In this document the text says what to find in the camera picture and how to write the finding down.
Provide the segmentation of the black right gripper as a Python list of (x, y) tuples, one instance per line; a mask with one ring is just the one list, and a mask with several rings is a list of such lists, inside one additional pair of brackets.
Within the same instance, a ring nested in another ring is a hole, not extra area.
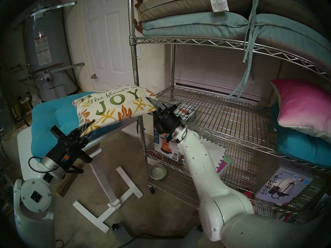
[(181, 124), (180, 117), (175, 114), (177, 105), (165, 106), (158, 100), (146, 97), (151, 104), (149, 113), (154, 113), (155, 129), (158, 134), (173, 134)]

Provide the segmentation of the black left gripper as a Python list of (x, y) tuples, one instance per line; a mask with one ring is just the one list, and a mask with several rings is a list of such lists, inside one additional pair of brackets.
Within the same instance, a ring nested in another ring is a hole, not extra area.
[(93, 119), (90, 122), (84, 123), (65, 135), (56, 125), (50, 132), (57, 139), (57, 144), (48, 152), (48, 159), (55, 165), (51, 166), (48, 172), (55, 172), (58, 169), (64, 170), (65, 173), (83, 173), (84, 170), (74, 165), (77, 159), (84, 163), (91, 163), (92, 158), (82, 149), (90, 142), (90, 137), (94, 131), (84, 134), (90, 129), (90, 126), (95, 122)]

